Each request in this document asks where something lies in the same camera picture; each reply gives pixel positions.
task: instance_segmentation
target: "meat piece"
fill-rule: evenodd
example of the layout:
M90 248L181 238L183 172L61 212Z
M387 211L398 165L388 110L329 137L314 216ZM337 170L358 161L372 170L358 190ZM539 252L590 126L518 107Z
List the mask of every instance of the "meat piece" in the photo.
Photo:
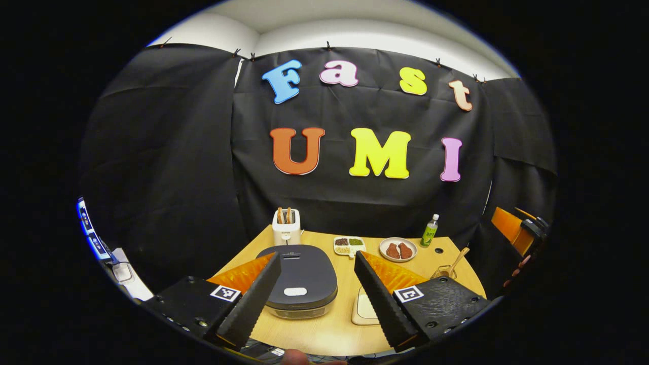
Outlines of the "meat piece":
M397 245L390 244L390 247L386 250L386 255L392 258L400 258L399 251L397 250Z
M401 258L410 258L412 256L412 250L403 242L399 244L399 251L401 251Z

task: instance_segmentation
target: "black rice cooker lid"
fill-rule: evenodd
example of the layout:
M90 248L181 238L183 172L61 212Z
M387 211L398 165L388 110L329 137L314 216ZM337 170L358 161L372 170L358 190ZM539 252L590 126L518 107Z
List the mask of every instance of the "black rice cooker lid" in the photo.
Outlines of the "black rice cooker lid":
M277 252L282 273L266 305L281 310L323 307L338 293L336 272L326 253L310 245L281 245L264 249L261 257Z

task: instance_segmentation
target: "yellow letter m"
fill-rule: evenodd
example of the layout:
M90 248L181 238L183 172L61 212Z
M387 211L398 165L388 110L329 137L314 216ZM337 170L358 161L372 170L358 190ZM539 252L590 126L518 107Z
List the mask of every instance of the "yellow letter m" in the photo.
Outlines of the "yellow letter m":
M371 129L355 128L352 130L352 136L356 139L356 158L354 167L349 169L350 175L368 176L367 160L369 160L374 175L379 176L389 160L390 165L386 170L386 177L408 178L410 173L406 169L406 157L410 134L399 131L392 132L383 147Z

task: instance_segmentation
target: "orange letter u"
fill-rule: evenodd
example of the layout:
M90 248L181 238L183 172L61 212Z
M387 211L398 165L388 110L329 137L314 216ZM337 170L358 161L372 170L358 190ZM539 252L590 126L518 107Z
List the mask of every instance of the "orange letter u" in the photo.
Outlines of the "orange letter u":
M304 162L291 160L291 139L295 129L275 128L271 131L273 137L273 163L275 167L288 175L306 175L318 166L320 160L320 137L325 135L322 128L305 128L302 135L306 137L306 159Z

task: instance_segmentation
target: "rice cooker button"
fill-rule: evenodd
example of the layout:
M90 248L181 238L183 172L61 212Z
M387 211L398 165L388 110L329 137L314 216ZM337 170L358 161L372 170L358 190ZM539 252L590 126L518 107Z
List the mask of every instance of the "rice cooker button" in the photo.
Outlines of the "rice cooker button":
M306 288L286 288L284 289L284 295L289 297L303 296L306 294Z

